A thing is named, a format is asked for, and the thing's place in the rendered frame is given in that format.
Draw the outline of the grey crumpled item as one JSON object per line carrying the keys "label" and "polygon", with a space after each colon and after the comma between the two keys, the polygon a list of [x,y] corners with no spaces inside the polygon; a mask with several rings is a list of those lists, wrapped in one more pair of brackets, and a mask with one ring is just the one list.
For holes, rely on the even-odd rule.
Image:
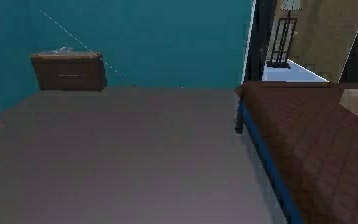
{"label": "grey crumpled item", "polygon": [[61,47],[58,49],[53,49],[53,50],[49,50],[46,52],[46,54],[55,54],[55,55],[60,55],[60,54],[67,54],[67,53],[71,53],[74,51],[74,48],[71,47]]}

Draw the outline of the black floor lamp stand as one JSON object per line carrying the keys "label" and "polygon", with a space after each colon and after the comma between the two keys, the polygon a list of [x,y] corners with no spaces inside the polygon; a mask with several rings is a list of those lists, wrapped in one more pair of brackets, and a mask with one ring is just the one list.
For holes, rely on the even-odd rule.
{"label": "black floor lamp stand", "polygon": [[300,11],[300,0],[282,0],[280,11],[282,15],[277,19],[275,33],[273,35],[270,56],[266,65],[271,68],[287,68],[289,51],[293,42],[298,18],[292,17],[293,11]]}

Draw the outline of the brown quilted bed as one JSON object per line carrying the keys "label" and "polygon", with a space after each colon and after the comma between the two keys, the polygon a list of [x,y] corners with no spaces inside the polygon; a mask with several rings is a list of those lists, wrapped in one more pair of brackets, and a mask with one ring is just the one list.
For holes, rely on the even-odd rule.
{"label": "brown quilted bed", "polygon": [[358,224],[358,83],[247,81],[247,127],[287,224]]}

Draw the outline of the dark brown nightstand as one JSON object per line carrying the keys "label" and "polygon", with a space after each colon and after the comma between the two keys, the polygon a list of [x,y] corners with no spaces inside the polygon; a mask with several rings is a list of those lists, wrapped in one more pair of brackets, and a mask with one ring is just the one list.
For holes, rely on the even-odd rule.
{"label": "dark brown nightstand", "polygon": [[41,90],[101,91],[107,86],[100,52],[42,52],[30,60]]}

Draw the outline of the black room door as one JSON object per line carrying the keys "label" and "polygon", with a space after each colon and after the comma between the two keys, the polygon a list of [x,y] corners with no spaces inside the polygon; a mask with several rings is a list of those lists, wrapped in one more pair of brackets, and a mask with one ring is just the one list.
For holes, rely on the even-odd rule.
{"label": "black room door", "polygon": [[271,37],[277,0],[255,0],[245,81],[261,81]]}

